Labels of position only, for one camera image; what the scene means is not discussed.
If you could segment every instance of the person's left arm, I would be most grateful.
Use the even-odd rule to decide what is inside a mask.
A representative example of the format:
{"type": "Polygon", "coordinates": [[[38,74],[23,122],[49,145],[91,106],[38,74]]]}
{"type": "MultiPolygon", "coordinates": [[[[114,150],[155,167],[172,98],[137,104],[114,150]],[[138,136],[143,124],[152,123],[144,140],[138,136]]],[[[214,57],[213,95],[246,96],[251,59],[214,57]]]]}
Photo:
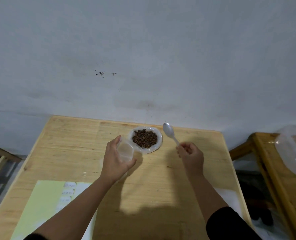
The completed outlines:
{"type": "Polygon", "coordinates": [[[107,144],[100,177],[36,229],[34,234],[39,234],[47,240],[79,240],[82,238],[105,194],[136,163],[136,159],[129,162],[120,160],[117,151],[120,137],[116,137],[107,144]]]}

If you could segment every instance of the coffee bean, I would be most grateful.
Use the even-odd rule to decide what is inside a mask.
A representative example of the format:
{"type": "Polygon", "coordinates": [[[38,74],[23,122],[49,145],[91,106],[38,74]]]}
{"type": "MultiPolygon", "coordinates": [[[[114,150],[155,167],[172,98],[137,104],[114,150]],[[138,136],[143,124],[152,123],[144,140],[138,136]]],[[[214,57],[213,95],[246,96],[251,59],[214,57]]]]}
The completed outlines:
{"type": "Polygon", "coordinates": [[[142,148],[150,148],[157,143],[158,137],[153,131],[143,129],[134,131],[132,141],[142,148]]]}

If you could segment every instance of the person's left hand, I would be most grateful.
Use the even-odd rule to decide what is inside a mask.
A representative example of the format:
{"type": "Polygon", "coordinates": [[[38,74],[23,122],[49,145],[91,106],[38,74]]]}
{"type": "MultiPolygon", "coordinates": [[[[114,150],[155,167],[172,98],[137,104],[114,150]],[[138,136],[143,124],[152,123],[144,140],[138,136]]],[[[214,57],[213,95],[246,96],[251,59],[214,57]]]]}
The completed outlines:
{"type": "Polygon", "coordinates": [[[117,182],[129,169],[135,164],[137,159],[133,158],[131,161],[123,162],[120,160],[117,151],[117,144],[120,141],[121,135],[117,136],[112,141],[108,142],[106,153],[103,157],[103,166],[100,174],[101,178],[108,180],[111,184],[117,182]]]}

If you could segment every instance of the wooden table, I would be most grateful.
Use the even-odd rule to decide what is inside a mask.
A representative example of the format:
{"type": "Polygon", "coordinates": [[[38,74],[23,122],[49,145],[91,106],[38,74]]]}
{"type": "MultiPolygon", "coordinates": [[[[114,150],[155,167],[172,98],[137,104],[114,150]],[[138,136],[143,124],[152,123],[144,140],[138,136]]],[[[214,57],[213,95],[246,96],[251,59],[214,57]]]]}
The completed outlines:
{"type": "MultiPolygon", "coordinates": [[[[53,116],[0,205],[0,240],[10,239],[37,180],[93,182],[106,143],[138,124],[53,116]]],[[[162,133],[162,126],[155,126],[162,133]]],[[[180,141],[204,152],[204,172],[214,187],[234,190],[251,225],[221,133],[174,128],[180,141]]],[[[114,185],[98,209],[94,239],[207,239],[205,222],[175,143],[163,134],[157,151],[139,157],[126,180],[114,185]]]]}
{"type": "Polygon", "coordinates": [[[232,160],[248,153],[256,155],[276,208],[292,239],[296,239],[296,175],[283,163],[275,148],[276,133],[254,133],[230,151],[232,160]]]}

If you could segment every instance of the bowl of coffee beans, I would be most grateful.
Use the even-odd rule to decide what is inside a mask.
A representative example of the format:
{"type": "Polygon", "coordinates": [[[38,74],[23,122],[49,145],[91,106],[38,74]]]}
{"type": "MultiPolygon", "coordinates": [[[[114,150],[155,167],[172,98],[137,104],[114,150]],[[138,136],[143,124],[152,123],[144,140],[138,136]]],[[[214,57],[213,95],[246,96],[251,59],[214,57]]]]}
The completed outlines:
{"type": "Polygon", "coordinates": [[[135,150],[143,154],[157,150],[162,143],[162,135],[154,127],[138,126],[132,129],[128,138],[133,141],[135,150]]]}

